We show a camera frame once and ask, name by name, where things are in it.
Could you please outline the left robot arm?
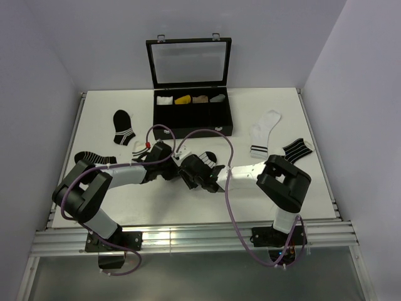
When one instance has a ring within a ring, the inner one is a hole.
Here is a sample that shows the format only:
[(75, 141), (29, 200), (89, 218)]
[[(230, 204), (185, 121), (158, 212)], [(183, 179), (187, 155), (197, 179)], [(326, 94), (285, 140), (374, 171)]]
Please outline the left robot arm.
[(52, 194), (52, 200), (67, 218), (88, 228), (107, 250), (139, 251), (142, 235), (123, 232), (101, 205), (108, 190), (131, 184), (146, 184), (162, 176), (178, 176), (173, 149), (162, 141), (150, 149), (144, 160), (129, 164), (96, 166), (86, 159), (76, 163)]

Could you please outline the white sock with black lines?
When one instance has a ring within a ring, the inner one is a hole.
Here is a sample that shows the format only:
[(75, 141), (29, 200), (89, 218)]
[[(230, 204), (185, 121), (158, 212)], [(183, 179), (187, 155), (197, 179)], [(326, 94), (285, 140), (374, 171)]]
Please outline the white sock with black lines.
[(215, 153), (210, 151), (203, 152), (201, 155), (199, 155), (199, 159), (211, 169), (213, 169), (217, 164), (217, 157)]

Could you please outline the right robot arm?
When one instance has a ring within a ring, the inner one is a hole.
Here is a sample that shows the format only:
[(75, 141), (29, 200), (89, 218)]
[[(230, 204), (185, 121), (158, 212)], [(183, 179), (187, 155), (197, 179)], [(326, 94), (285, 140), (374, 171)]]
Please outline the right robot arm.
[(299, 213), (311, 184), (311, 177), (279, 155), (247, 166), (207, 165), (200, 157), (189, 155), (179, 164), (179, 174), (190, 189), (201, 187), (210, 193), (240, 189), (259, 191), (276, 207), (273, 225), (252, 230), (255, 247), (283, 247), (291, 240)]

